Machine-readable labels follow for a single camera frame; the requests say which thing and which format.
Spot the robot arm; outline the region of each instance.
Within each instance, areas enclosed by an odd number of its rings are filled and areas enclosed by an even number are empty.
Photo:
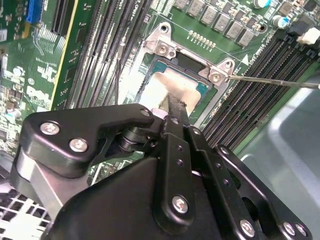
[[[88,187],[89,167],[144,158]],[[22,126],[11,183],[52,218],[44,240],[290,239],[308,228],[227,147],[211,149],[183,102],[41,112]]]

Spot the motherboard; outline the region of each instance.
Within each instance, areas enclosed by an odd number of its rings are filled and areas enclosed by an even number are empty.
[[[22,122],[32,113],[130,103],[152,109],[167,94],[186,103],[191,124],[211,147],[238,152],[296,89],[228,76],[304,82],[320,66],[315,0],[0,4],[6,158],[15,156]],[[113,173],[118,164],[106,167]]]

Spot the surface mount component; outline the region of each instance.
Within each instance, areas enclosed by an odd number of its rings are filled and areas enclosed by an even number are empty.
[[[235,21],[228,28],[228,30],[227,30],[225,35],[228,38],[235,39],[239,35],[239,33],[240,33],[242,28],[243,28],[243,26],[240,23]]]
[[[211,25],[217,15],[217,10],[212,7],[212,6],[208,6],[205,10],[204,13],[201,17],[201,22],[206,24],[206,25]]]
[[[255,33],[253,31],[244,29],[241,32],[236,42],[244,47],[247,47],[251,42],[251,40],[254,38],[254,36],[255,36]]]
[[[284,16],[287,16],[289,13],[291,13],[291,11],[293,10],[293,6],[290,2],[285,1],[283,2],[283,4],[281,5],[281,7],[278,10],[279,14],[282,14]]]
[[[219,32],[224,32],[228,26],[228,23],[230,21],[230,17],[228,17],[225,14],[221,14],[215,24],[213,25],[213,29],[217,30]]]
[[[187,2],[188,2],[188,0],[175,0],[173,6],[175,6],[178,9],[184,9]]]
[[[188,10],[186,11],[190,16],[192,17],[197,17],[198,14],[200,13],[201,9],[203,8],[203,6],[205,5],[205,3],[202,0],[192,0],[190,2],[190,6],[188,8]]]

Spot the gray metal surface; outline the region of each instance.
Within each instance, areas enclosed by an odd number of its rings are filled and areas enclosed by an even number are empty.
[[[88,187],[88,176],[75,179],[62,177],[29,158],[22,149],[16,169],[21,177],[30,182],[52,220],[71,197]]]
[[[300,89],[238,156],[320,240],[320,91]]]

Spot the metal bracket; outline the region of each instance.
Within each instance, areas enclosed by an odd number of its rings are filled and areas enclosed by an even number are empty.
[[[176,57],[177,51],[188,56],[189,58],[201,63],[205,69],[200,71],[199,76],[209,80],[216,86],[220,86],[228,80],[228,76],[232,75],[235,68],[235,61],[231,58],[226,58],[218,65],[213,64],[184,48],[183,46],[172,41],[172,28],[170,23],[160,23],[153,32],[146,38],[142,46],[149,54],[157,54],[169,60]]]

